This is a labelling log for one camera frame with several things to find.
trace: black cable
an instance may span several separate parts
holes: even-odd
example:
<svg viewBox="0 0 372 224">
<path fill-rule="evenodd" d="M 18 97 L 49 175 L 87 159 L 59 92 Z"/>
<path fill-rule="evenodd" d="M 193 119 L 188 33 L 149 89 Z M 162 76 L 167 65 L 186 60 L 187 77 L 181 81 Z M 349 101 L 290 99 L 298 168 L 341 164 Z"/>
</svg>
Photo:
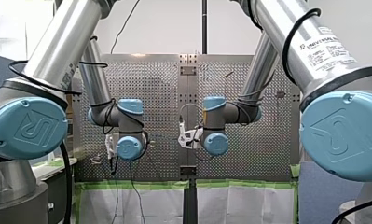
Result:
<svg viewBox="0 0 372 224">
<path fill-rule="evenodd" d="M 111 127 L 109 131 L 105 130 L 106 125 L 109 125 L 109 117 L 111 115 L 111 112 L 113 111 L 114 106 L 117 105 L 115 98 L 112 98 L 111 101 L 112 101 L 112 105 L 108 109 L 106 109 L 106 112 L 104 113 L 104 122 L 102 125 L 103 134 L 109 134 L 114 129 L 114 127 Z"/>
<path fill-rule="evenodd" d="M 142 126 L 142 128 L 144 128 L 145 124 L 142 123 L 140 120 L 135 119 L 134 117 L 132 117 L 131 115 L 129 115 L 127 112 L 123 112 L 122 114 L 125 115 L 127 118 L 129 118 L 129 119 L 135 121 L 136 123 L 140 124 Z"/>
<path fill-rule="evenodd" d="M 303 15 L 301 18 L 299 18 L 296 23 L 294 23 L 293 28 L 290 30 L 290 33 L 288 33 L 288 36 L 285 38 L 284 45 L 283 45 L 283 51 L 282 51 L 282 65 L 283 70 L 287 78 L 293 82 L 294 85 L 296 85 L 296 82 L 294 81 L 293 77 L 291 76 L 289 64 L 288 64 L 288 51 L 290 49 L 291 40 L 293 39 L 294 35 L 296 34 L 296 31 L 299 29 L 299 27 L 302 25 L 302 23 L 313 16 L 319 16 L 322 14 L 322 11 L 319 8 L 314 8 L 309 10 L 305 15 Z"/>
<path fill-rule="evenodd" d="M 249 16 L 250 16 L 250 19 L 252 20 L 252 23 L 255 25 L 256 28 L 262 31 L 263 30 L 262 26 L 258 23 L 252 11 L 252 0 L 247 1 L 247 3 L 248 3 L 247 9 L 249 10 Z"/>
<path fill-rule="evenodd" d="M 355 207 L 353 207 L 353 208 L 351 208 L 351 209 L 349 209 L 349 210 L 347 210 L 347 211 L 345 211 L 345 212 L 339 214 L 339 215 L 338 215 L 338 216 L 333 220 L 332 224 L 338 224 L 339 221 L 341 221 L 343 218 L 345 218 L 345 216 L 347 216 L 347 215 L 349 215 L 349 214 L 351 214 L 351 213 L 357 212 L 357 211 L 359 211 L 359 210 L 365 209 L 365 208 L 370 207 L 370 206 L 372 206 L 372 201 L 369 201 L 369 202 L 367 202 L 367 203 L 359 204 L 359 205 L 357 205 L 357 206 L 355 206 Z"/>
<path fill-rule="evenodd" d="M 134 186 L 134 183 L 133 183 L 132 163 L 131 163 L 131 161 L 130 161 L 130 177 L 131 177 L 131 185 L 132 185 L 133 189 L 135 190 L 137 196 L 139 197 L 140 213 L 142 215 L 143 223 L 145 224 L 145 214 L 143 212 L 143 207 L 142 207 L 142 197 L 140 196 L 139 191 L 136 189 L 136 187 Z"/>
<path fill-rule="evenodd" d="M 113 167 L 113 158 L 112 159 L 110 159 L 110 168 L 111 168 L 111 171 L 110 171 L 110 174 L 111 175 L 115 175 L 116 174 L 116 172 L 117 172 L 117 167 L 118 167 L 118 157 L 116 158 L 116 165 L 114 166 L 114 169 L 112 169 L 112 167 Z"/>
<path fill-rule="evenodd" d="M 23 77 L 25 78 L 26 80 L 32 82 L 33 84 L 37 85 L 37 86 L 41 86 L 41 87 L 45 87 L 47 89 L 50 89 L 50 90 L 53 90 L 53 91 L 60 91 L 60 92 L 63 92 L 65 94 L 73 94 L 73 95 L 81 95 L 81 92 L 78 92 L 78 91 L 67 91 L 67 90 L 64 90 L 64 89 L 59 89 L 59 88 L 56 88 L 56 87 L 53 87 L 53 86 L 50 86 L 49 84 L 46 84 L 46 83 L 43 83 L 43 82 L 40 82 L 32 77 L 28 77 L 26 76 L 25 74 L 23 74 L 22 72 L 19 72 L 14 66 L 15 65 L 18 65 L 18 64 L 22 64 L 22 63 L 28 63 L 28 60 L 22 60 L 22 61 L 14 61 L 14 62 L 11 62 L 9 65 L 8 65 L 8 68 L 10 69 L 11 72 L 13 72 L 14 74 L 16 74 L 17 76 L 20 76 L 20 77 Z M 101 66 L 102 68 L 105 68 L 108 66 L 107 63 L 88 63 L 88 62 L 79 62 L 79 63 L 82 63 L 82 64 L 86 64 L 86 65 L 98 65 L 98 66 Z"/>
<path fill-rule="evenodd" d="M 117 172 L 117 166 L 118 166 L 118 157 L 116 158 L 116 165 L 115 165 L 114 170 L 113 170 L 113 158 L 111 158 L 110 159 L 110 174 L 111 175 L 115 175 L 116 174 L 116 172 Z M 115 179 L 114 182 L 116 184 L 116 198 L 117 198 L 117 202 L 116 202 L 116 210 L 114 211 L 114 215 L 113 215 L 113 219 L 112 219 L 112 224 L 114 223 L 114 221 L 116 220 L 116 217 L 117 217 L 117 209 L 118 209 L 118 202 L 119 202 L 117 180 Z"/>
<path fill-rule="evenodd" d="M 15 73 L 17 76 L 23 77 L 26 80 L 30 81 L 31 83 L 33 83 L 33 84 L 35 84 L 37 86 L 45 87 L 45 88 L 50 89 L 50 90 L 53 90 L 53 91 L 60 91 L 60 92 L 63 92 L 65 94 L 81 95 L 81 92 L 78 92 L 78 91 L 67 91 L 67 90 L 64 90 L 64 89 L 59 89 L 59 88 L 50 86 L 50 85 L 48 85 L 46 83 L 37 81 L 36 79 L 34 79 L 32 77 L 26 76 L 25 74 L 23 74 L 22 72 L 19 72 L 16 68 L 14 68 L 14 65 L 22 64 L 22 63 L 28 63 L 28 60 L 11 62 L 8 65 L 8 68 L 11 70 L 11 72 Z"/>
<path fill-rule="evenodd" d="M 66 151 L 64 142 L 60 145 L 61 154 L 63 157 L 64 171 L 66 174 L 66 210 L 64 213 L 63 224 L 70 224 L 70 216 L 72 215 L 72 168 L 70 167 L 69 155 Z"/>
<path fill-rule="evenodd" d="M 113 50 L 114 50 L 114 47 L 116 46 L 117 44 L 117 41 L 118 41 L 118 37 L 122 34 L 122 32 L 124 31 L 125 29 L 125 26 L 127 25 L 128 23 L 128 20 L 130 19 L 131 15 L 133 14 L 133 11 L 136 9 L 137 5 L 139 4 L 140 0 L 137 0 L 135 5 L 133 6 L 132 10 L 131 10 L 131 13 L 130 15 L 128 15 L 127 19 L 125 20 L 124 24 L 122 25 L 122 28 L 121 30 L 118 32 L 118 34 L 116 35 L 116 40 L 114 41 L 114 44 L 113 44 L 113 47 L 111 48 L 110 50 L 110 54 L 113 54 Z"/>
<path fill-rule="evenodd" d="M 100 66 L 101 68 L 106 68 L 109 66 L 107 63 L 90 63 L 90 62 L 79 62 L 79 63 L 85 64 L 85 65 L 96 65 L 96 66 Z"/>
<path fill-rule="evenodd" d="M 112 220 L 112 223 L 111 223 L 111 224 L 114 224 L 114 221 L 116 220 L 116 217 L 117 217 L 117 209 L 118 209 L 118 202 L 119 202 L 119 198 L 118 198 L 118 185 L 117 185 L 117 180 L 116 180 L 116 179 L 114 180 L 114 183 L 116 184 L 116 197 L 117 197 L 117 202 L 116 202 L 116 210 L 115 210 L 115 212 L 114 212 L 113 220 Z"/>
<path fill-rule="evenodd" d="M 191 150 L 192 150 L 192 152 L 193 152 L 195 158 L 197 158 L 198 161 L 211 161 L 211 160 L 214 158 L 214 156 L 211 156 L 211 157 L 208 158 L 208 159 L 203 159 L 203 158 L 201 158 L 201 157 L 199 157 L 199 156 L 197 155 L 197 152 L 196 152 L 196 151 L 194 151 L 194 142 L 197 142 L 197 141 L 196 141 L 197 139 L 195 139 L 195 136 L 197 135 L 197 131 L 198 131 L 198 129 L 199 129 L 199 128 L 202 128 L 202 126 L 201 126 L 202 122 L 203 122 L 203 120 L 200 121 L 200 124 L 199 124 L 199 125 L 197 126 L 197 128 L 195 129 L 194 136 L 192 136 L 192 141 L 191 141 Z"/>
</svg>

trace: silver arm tube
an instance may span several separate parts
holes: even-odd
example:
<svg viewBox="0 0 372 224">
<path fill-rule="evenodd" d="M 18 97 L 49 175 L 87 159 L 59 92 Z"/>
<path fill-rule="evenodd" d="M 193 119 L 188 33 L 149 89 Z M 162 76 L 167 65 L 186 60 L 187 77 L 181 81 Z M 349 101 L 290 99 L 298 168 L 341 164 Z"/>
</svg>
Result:
<svg viewBox="0 0 372 224">
<path fill-rule="evenodd" d="M 264 32 L 258 42 L 249 74 L 241 91 L 242 100 L 258 102 L 263 94 L 261 90 L 273 75 L 278 60 L 278 53 Z"/>
<path fill-rule="evenodd" d="M 102 9 L 95 0 L 64 0 L 23 73 L 68 89 Z"/>
<path fill-rule="evenodd" d="M 251 2 L 257 20 L 267 32 L 275 49 L 282 55 L 284 41 L 290 30 L 296 21 L 310 10 L 307 3 L 304 0 L 252 0 Z M 322 53 L 318 55 L 317 49 L 312 49 L 324 41 L 334 43 L 333 55 L 330 49 L 323 56 Z M 336 77 L 361 68 L 338 42 L 331 30 L 323 26 L 316 16 L 304 21 L 297 29 L 288 52 L 288 64 L 293 79 L 304 96 Z"/>
<path fill-rule="evenodd" d="M 81 60 L 88 63 L 99 63 L 100 51 L 95 39 L 91 39 Z M 101 105 L 110 102 L 111 94 L 103 68 L 97 65 L 79 65 L 81 76 L 87 90 L 90 104 Z"/>
</svg>

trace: white plastic sheet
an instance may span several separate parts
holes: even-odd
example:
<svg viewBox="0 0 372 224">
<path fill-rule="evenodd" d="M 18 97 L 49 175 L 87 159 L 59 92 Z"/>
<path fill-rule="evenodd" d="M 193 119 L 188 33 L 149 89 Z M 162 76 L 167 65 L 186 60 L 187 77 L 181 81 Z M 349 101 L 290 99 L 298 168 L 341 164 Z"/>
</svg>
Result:
<svg viewBox="0 0 372 224">
<path fill-rule="evenodd" d="M 88 189 L 80 194 L 78 223 L 143 224 L 139 197 L 134 189 L 118 186 Z M 138 189 L 142 198 L 145 223 L 182 224 L 184 189 Z"/>
<path fill-rule="evenodd" d="M 293 224 L 295 189 L 274 188 L 274 184 L 257 185 L 232 185 L 229 181 L 227 186 L 217 187 L 216 184 L 198 188 L 199 223 Z"/>
</svg>

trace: universal robots logo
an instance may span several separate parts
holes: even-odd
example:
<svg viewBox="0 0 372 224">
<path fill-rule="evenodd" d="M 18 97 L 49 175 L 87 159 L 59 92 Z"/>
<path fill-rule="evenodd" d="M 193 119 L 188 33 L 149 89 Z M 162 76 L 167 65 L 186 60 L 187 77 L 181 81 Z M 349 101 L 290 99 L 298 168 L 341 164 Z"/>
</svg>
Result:
<svg viewBox="0 0 372 224">
<path fill-rule="evenodd" d="M 59 121 L 40 112 L 29 110 L 18 128 L 15 138 L 32 145 L 46 147 Z"/>
</svg>

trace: white wall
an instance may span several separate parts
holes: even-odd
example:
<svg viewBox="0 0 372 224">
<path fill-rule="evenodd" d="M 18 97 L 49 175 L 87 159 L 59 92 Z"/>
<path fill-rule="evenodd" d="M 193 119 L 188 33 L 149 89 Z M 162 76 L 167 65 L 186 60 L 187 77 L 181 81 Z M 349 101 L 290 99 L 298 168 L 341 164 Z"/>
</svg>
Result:
<svg viewBox="0 0 372 224">
<path fill-rule="evenodd" d="M 102 53 L 109 53 L 116 33 L 136 0 L 116 2 L 109 17 L 99 22 L 95 34 Z M 241 7 L 229 0 L 210 0 L 208 52 L 254 54 L 260 32 Z M 114 53 L 201 52 L 200 0 L 142 0 L 135 9 Z"/>
<path fill-rule="evenodd" d="M 53 17 L 52 0 L 0 0 L 0 55 L 30 58 Z"/>
</svg>

